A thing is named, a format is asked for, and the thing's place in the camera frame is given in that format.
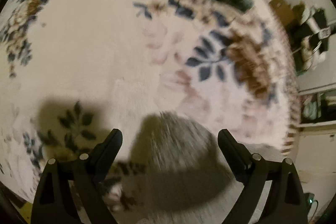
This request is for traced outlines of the grey fleece pants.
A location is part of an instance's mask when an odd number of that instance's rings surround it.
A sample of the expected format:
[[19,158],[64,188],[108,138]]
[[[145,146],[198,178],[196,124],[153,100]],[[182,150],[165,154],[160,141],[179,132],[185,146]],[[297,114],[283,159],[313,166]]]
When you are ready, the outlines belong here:
[[147,116],[130,159],[144,173],[138,223],[222,223],[242,191],[217,144],[199,123],[165,112]]

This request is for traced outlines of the white wardrobe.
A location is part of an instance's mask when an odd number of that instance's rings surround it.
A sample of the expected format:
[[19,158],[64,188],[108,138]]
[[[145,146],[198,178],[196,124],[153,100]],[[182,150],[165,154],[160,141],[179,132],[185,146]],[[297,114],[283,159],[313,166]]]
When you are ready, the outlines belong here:
[[335,36],[326,60],[298,77],[301,124],[295,159],[304,184],[335,177]]

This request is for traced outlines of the brown checkered blanket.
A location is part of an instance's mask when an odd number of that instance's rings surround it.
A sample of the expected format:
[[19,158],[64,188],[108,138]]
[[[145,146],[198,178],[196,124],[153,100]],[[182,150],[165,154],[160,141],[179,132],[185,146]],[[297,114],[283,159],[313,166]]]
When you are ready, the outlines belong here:
[[288,35],[283,29],[279,32],[279,34],[282,45],[284,46],[286,57],[285,95],[288,98],[289,104],[289,119],[281,153],[284,156],[288,156],[297,145],[297,139],[300,133],[299,124],[301,122],[301,105],[298,94],[295,63],[290,50]]

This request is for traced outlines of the floral bed sheet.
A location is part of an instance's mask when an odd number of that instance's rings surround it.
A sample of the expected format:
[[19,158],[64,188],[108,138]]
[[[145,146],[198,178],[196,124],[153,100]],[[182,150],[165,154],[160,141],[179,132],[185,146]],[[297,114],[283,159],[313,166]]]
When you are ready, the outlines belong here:
[[281,151],[289,104],[283,29],[267,0],[8,0],[1,10],[1,182],[34,199],[48,158],[113,128],[120,159],[170,111]]

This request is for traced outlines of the chair with clothes pile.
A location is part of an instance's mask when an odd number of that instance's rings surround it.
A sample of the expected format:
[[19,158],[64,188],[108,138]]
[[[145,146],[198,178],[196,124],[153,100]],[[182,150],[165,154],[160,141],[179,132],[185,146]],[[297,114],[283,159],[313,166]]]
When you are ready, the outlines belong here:
[[288,28],[291,52],[298,76],[316,69],[326,60],[335,21],[328,22],[325,10],[304,2],[293,6],[295,22]]

